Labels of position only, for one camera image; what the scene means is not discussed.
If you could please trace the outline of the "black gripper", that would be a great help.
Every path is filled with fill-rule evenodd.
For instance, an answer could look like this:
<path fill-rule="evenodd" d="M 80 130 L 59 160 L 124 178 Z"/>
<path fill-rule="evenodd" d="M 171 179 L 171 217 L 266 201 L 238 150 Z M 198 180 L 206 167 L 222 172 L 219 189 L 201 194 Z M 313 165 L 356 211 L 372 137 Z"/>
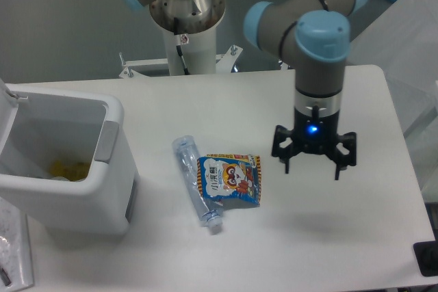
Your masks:
<path fill-rule="evenodd" d="M 271 155 L 285 165 L 289 173 L 290 159 L 300 152 L 326 155 L 336 165 L 335 180 L 348 166 L 357 165 L 357 134 L 337 134 L 339 112 L 314 120 L 294 110 L 294 129 L 277 125 L 274 131 Z"/>

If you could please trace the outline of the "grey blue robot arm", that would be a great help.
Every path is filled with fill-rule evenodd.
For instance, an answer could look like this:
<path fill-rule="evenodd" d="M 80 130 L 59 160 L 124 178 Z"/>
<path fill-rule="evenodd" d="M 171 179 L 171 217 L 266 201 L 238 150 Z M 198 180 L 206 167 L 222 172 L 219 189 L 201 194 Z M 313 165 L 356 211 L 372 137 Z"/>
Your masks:
<path fill-rule="evenodd" d="M 224 0 L 125 0 L 148 8 L 166 40 L 172 75 L 216 71 L 216 26 Z M 282 163 L 300 153 L 325 155 L 337 171 L 357 163 L 357 136 L 337 132 L 346 58 L 348 16 L 367 0 L 259 2 L 244 18 L 246 39 L 295 71 L 294 127 L 277 126 L 272 156 Z"/>

